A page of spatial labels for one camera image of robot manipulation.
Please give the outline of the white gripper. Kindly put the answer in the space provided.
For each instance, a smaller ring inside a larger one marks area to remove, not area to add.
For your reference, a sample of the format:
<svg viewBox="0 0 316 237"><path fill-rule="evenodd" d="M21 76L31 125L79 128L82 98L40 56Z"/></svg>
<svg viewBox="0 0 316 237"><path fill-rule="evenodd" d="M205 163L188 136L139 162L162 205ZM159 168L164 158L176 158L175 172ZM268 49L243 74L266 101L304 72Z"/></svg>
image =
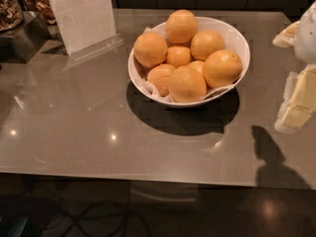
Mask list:
<svg viewBox="0 0 316 237"><path fill-rule="evenodd" d="M273 45L293 46L298 58L308 65L300 72L290 72L284 87L275 129L281 133L294 133L316 113L316 1L296 21L282 30Z"/></svg>

